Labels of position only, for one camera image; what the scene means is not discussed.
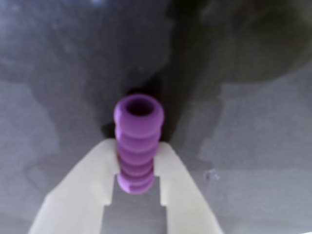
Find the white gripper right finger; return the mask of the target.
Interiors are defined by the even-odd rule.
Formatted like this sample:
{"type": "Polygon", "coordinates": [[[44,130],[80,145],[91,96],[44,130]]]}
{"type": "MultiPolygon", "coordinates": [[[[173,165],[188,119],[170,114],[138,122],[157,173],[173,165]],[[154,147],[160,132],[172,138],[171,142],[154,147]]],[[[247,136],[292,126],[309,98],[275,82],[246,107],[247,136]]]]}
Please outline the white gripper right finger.
{"type": "Polygon", "coordinates": [[[186,166],[166,142],[154,157],[160,204],[166,208],[168,234],[222,234],[223,230],[186,166]]]}

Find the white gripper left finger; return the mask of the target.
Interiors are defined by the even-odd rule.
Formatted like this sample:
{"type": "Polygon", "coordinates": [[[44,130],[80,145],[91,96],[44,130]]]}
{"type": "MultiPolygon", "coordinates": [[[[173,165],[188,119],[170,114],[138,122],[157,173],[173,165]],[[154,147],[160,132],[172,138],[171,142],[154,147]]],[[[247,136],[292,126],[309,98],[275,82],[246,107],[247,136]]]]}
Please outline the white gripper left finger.
{"type": "Polygon", "coordinates": [[[98,234],[119,173],[116,141],[96,145],[45,197],[31,234],[98,234]]]}

